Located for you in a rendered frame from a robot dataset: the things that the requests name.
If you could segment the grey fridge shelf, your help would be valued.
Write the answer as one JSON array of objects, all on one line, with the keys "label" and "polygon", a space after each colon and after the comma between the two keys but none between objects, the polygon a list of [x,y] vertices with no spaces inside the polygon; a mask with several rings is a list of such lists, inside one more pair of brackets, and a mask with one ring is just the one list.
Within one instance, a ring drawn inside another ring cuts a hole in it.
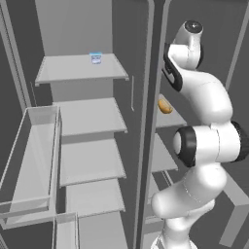
[{"label": "grey fridge shelf", "polygon": [[56,102],[64,136],[127,131],[114,97]]},{"label": "grey fridge shelf", "polygon": [[125,211],[119,181],[102,180],[66,188],[66,211],[79,218]]},{"label": "grey fridge shelf", "polygon": [[61,186],[116,178],[125,178],[125,170],[113,138],[62,146]]},{"label": "grey fridge shelf", "polygon": [[89,54],[45,56],[35,85],[91,79],[128,79],[128,74],[113,53],[103,53],[99,64]]}]

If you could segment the grey freezer shelf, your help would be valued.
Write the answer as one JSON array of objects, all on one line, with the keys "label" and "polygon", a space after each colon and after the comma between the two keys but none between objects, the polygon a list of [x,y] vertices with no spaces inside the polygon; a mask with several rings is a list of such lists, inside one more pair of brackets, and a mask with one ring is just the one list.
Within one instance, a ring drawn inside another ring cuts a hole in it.
[{"label": "grey freezer shelf", "polygon": [[177,170],[178,167],[172,156],[167,151],[160,136],[155,134],[154,150],[152,158],[152,171],[159,172],[165,170]]},{"label": "grey freezer shelf", "polygon": [[166,171],[153,172],[150,178],[148,200],[151,200],[155,193],[170,187],[171,184],[172,180]]},{"label": "grey freezer shelf", "polygon": [[[167,100],[162,94],[159,95],[159,100],[160,99]],[[180,114],[174,108],[170,114],[164,114],[158,106],[156,127],[167,127],[167,126],[186,125],[186,124],[187,124],[186,121],[180,116]]]}]

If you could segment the orange brown frozen steak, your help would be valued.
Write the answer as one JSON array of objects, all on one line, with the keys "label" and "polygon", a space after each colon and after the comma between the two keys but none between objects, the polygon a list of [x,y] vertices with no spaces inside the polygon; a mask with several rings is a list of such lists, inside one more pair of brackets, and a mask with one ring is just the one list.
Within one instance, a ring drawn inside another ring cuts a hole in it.
[{"label": "orange brown frozen steak", "polygon": [[170,114],[173,111],[173,108],[171,107],[169,102],[165,99],[160,99],[158,101],[158,106],[164,114]]}]

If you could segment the grey fridge freezer cabinet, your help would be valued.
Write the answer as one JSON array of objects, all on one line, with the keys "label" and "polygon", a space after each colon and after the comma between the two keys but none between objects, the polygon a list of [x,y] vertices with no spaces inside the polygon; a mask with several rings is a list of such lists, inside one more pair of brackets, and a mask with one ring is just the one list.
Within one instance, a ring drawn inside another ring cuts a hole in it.
[{"label": "grey fridge freezer cabinet", "polygon": [[128,79],[91,79],[49,84],[53,102],[114,97],[127,131],[64,136],[62,146],[113,138],[123,162],[119,181],[125,211],[78,217],[80,249],[150,249],[162,222],[150,206],[157,113],[149,87],[151,49],[160,41],[155,19],[164,13],[161,0],[35,0],[45,56],[113,53]]}]

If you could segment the grey fridge door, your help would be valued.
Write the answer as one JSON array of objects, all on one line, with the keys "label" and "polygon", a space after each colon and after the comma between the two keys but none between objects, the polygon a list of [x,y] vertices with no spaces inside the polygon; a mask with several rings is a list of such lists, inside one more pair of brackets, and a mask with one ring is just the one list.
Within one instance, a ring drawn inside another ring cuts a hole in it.
[{"label": "grey fridge door", "polygon": [[[35,0],[0,0],[0,180],[26,109],[52,105],[49,87],[35,88],[45,56]],[[65,190],[58,187],[56,213]],[[5,230],[0,249],[52,249],[53,219]]]}]

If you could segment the grey freezer door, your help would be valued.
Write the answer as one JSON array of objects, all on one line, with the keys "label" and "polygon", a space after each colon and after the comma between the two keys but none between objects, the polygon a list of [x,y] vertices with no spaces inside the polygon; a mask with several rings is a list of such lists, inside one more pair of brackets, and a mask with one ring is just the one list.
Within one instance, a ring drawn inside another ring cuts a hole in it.
[{"label": "grey freezer door", "polygon": [[[233,118],[249,133],[249,0],[241,24],[238,40],[226,81],[234,108]],[[243,160],[226,165],[229,175],[249,196],[249,156]],[[238,241],[244,239],[242,249],[249,249],[249,217],[246,229]]]}]

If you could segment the grey freezer door bin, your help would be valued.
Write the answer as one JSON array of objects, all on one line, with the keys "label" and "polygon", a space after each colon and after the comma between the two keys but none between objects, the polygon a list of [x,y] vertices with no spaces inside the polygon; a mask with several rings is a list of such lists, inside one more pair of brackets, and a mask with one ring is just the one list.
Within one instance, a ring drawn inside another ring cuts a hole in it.
[{"label": "grey freezer door bin", "polygon": [[220,244],[228,249],[242,249],[245,244],[244,239],[241,242],[238,239],[246,229],[249,217],[249,196],[228,175],[222,197],[224,198],[224,210],[227,212],[227,218]]}]

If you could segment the blue white jar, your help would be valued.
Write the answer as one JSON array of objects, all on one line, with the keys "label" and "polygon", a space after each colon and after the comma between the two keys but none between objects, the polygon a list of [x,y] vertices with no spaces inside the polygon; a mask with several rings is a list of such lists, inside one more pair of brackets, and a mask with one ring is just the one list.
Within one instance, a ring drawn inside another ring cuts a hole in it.
[{"label": "blue white jar", "polygon": [[102,53],[90,53],[91,63],[92,64],[100,64]]}]

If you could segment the large clear door bin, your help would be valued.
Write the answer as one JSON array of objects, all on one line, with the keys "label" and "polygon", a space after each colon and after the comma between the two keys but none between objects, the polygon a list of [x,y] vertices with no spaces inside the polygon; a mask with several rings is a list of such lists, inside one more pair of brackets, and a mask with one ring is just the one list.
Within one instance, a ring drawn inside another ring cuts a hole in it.
[{"label": "large clear door bin", "polygon": [[45,223],[55,216],[60,138],[58,107],[25,110],[0,180],[3,229]]}]

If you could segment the small clear door bin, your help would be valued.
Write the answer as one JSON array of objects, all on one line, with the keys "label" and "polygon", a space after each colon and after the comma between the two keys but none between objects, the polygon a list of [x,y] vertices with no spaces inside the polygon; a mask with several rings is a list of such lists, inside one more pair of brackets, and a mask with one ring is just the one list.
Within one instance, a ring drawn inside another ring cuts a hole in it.
[{"label": "small clear door bin", "polygon": [[58,214],[53,218],[52,249],[80,249],[77,213]]}]

